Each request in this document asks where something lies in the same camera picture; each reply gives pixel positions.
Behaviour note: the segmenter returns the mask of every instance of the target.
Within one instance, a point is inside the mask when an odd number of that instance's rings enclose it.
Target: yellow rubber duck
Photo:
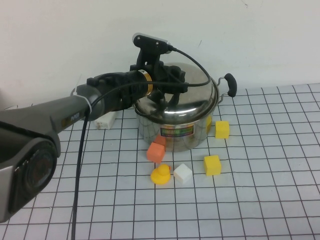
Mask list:
[[[166,184],[169,182],[170,177],[170,167],[167,164],[161,164],[150,175],[154,184]]]

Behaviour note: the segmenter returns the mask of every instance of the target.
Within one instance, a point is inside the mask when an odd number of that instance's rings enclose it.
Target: stainless steel pot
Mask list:
[[[207,80],[206,75],[196,66],[186,63],[167,65],[178,66],[185,71],[187,83],[197,84]],[[221,79],[227,80],[229,92],[220,97],[218,85]],[[164,137],[167,152],[193,149],[208,136],[207,117],[225,95],[234,97],[236,93],[237,82],[230,73],[219,78],[218,84],[212,79],[212,84],[189,87],[187,92],[181,94],[153,92],[134,105],[139,121],[139,133],[149,144],[157,136]]]

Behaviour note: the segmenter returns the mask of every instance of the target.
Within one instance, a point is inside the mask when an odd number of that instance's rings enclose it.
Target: pot handle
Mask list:
[[[220,85],[221,79],[225,79],[228,83],[229,91],[227,93],[224,93],[221,95],[221,99],[219,103],[221,103],[224,99],[224,96],[228,95],[231,98],[234,98],[237,94],[237,81],[234,76],[232,76],[231,73],[227,73],[225,76],[220,77],[218,80],[218,86]]]

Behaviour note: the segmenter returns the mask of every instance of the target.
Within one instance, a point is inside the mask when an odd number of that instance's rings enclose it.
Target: black cable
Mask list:
[[[200,63],[198,63],[193,57],[189,56],[185,52],[173,47],[169,46],[170,51],[177,52],[182,54],[183,56],[187,57],[190,59],[192,62],[194,62],[206,75],[208,78],[207,81],[202,82],[202,83],[187,83],[187,82],[181,82],[181,83],[175,83],[175,82],[131,82],[128,84],[124,84],[121,86],[118,86],[116,88],[111,89],[110,91],[104,93],[100,97],[98,97],[95,101],[92,102],[91,108],[93,109],[95,105],[100,102],[103,98],[105,98],[108,94],[112,93],[113,91],[120,90],[123,88],[131,87],[134,85],[155,85],[155,86],[168,86],[168,87],[180,87],[180,86],[188,86],[188,87],[201,87],[209,84],[211,81],[213,82],[213,79],[210,77],[209,73],[204,69],[204,67],[201,66]],[[109,78],[109,77],[115,77],[119,75],[119,73],[105,73],[97,76],[96,78],[98,79],[103,79],[103,78]],[[80,138],[80,145],[79,145],[79,152],[78,152],[78,159],[76,163],[76,174],[75,174],[75,188],[74,188],[74,199],[73,199],[73,212],[72,212],[72,225],[71,225],[71,240],[76,240],[76,223],[77,223],[77,210],[78,210],[78,196],[79,196],[79,182],[80,182],[80,173],[81,173],[81,160],[82,160],[82,153],[83,153],[83,148],[84,148],[84,142],[85,142],[85,135],[86,135],[86,129],[87,129],[87,124],[88,124],[88,119],[89,119],[89,109],[87,109],[84,122],[83,122],[83,128],[82,128],[82,133],[81,133],[81,138]]]
[[[85,118],[82,127],[82,133],[80,138],[80,146],[78,152],[78,160],[76,162],[76,172],[75,172],[75,187],[74,187],[74,199],[73,199],[73,207],[72,207],[72,225],[71,225],[71,239],[76,239],[76,223],[77,223],[77,211],[78,211],[78,196],[79,196],[79,182],[80,182],[80,172],[81,172],[81,160],[82,160],[82,152],[84,148],[86,129],[88,124],[90,112],[87,110],[85,113]]]

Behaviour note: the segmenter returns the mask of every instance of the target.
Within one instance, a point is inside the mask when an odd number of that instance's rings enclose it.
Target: colorful label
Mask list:
[[[184,128],[176,128],[176,129],[169,129],[169,128],[160,128],[161,136],[166,138],[178,138],[184,137],[188,135],[194,134],[194,126],[188,126]]]

